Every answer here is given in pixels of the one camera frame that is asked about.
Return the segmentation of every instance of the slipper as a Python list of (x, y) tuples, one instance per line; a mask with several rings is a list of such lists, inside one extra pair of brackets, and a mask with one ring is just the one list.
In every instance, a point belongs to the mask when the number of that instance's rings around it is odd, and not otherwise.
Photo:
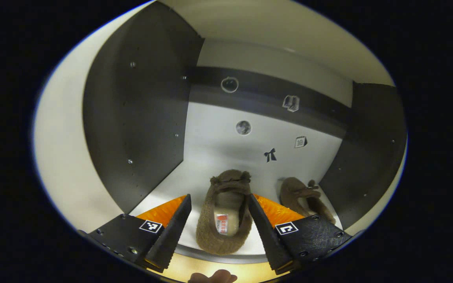
[[(287, 178), (282, 182), (281, 204), (302, 216), (321, 215), (335, 224), (335, 218), (330, 210), (319, 199), (320, 192), (316, 191), (318, 188), (314, 180), (309, 181), (309, 186), (306, 186), (295, 177)], [(307, 201), (308, 208), (300, 204), (299, 198)]]
[(197, 244), (211, 254), (232, 254), (244, 245), (251, 230), (250, 174), (227, 170), (210, 181), (197, 224)]

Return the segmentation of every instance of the calendar icon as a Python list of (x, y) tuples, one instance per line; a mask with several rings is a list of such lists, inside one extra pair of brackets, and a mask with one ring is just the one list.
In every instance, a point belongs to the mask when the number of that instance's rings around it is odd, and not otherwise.
[(295, 148), (304, 147), (307, 145), (307, 138), (305, 136), (299, 136), (295, 141)]

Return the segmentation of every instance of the hand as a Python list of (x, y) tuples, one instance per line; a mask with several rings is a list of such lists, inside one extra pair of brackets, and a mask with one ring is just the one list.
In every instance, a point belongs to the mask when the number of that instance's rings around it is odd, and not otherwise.
[(209, 278), (203, 274), (194, 273), (188, 283), (232, 283), (236, 280), (237, 276), (231, 275), (228, 270), (220, 269)]

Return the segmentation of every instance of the white ceiling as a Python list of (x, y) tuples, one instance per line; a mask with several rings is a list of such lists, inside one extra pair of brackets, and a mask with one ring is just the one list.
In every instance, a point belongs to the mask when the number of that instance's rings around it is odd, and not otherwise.
[(160, 0), (204, 38), (294, 52), (358, 83), (394, 86), (379, 60), (354, 36), (291, 0)]

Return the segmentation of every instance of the sticker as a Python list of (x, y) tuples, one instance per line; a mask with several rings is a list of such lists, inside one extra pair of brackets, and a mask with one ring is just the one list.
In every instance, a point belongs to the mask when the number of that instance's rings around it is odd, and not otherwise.
[(300, 108), (300, 98), (296, 95), (286, 95), (282, 102), (282, 107), (288, 109), (290, 112), (298, 111)]
[(217, 214), (216, 215), (216, 229), (218, 233), (226, 235), (228, 230), (228, 215)]
[(235, 77), (226, 77), (220, 85), (224, 92), (234, 93), (239, 88), (239, 81)]
[(305, 136), (299, 136), (295, 141), (295, 148), (304, 147), (307, 145), (307, 138)]
[(277, 159), (275, 159), (274, 153), (275, 153), (275, 149), (272, 149), (269, 152), (265, 152), (265, 156), (267, 157), (267, 162), (277, 161)]
[(158, 230), (160, 230), (160, 227), (162, 227), (161, 223), (146, 220), (141, 225), (141, 227), (139, 227), (139, 229), (145, 230), (145, 231), (148, 231), (151, 233), (157, 233)]
[(293, 233), (298, 231), (298, 228), (293, 224), (293, 222), (288, 222), (288, 223), (283, 223), (283, 224), (277, 224), (275, 226), (275, 229), (277, 229), (277, 232), (279, 235), (286, 235), (288, 233)]

